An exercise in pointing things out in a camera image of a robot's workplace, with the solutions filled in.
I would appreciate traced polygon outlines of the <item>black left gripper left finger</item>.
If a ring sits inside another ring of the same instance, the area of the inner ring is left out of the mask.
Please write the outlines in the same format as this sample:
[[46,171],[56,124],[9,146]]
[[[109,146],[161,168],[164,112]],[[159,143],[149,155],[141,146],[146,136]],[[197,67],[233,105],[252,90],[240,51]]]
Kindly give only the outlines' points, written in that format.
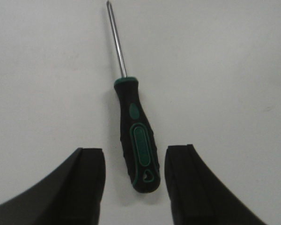
[[40,182],[0,205],[0,225],[97,225],[106,178],[102,149],[78,148]]

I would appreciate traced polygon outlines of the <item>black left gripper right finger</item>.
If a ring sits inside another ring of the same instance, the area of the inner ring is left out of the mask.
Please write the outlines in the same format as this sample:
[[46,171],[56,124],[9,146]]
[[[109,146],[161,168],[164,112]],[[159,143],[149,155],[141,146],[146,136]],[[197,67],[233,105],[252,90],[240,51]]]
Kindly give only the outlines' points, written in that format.
[[263,225],[208,168],[194,146],[169,146],[165,180],[176,225]]

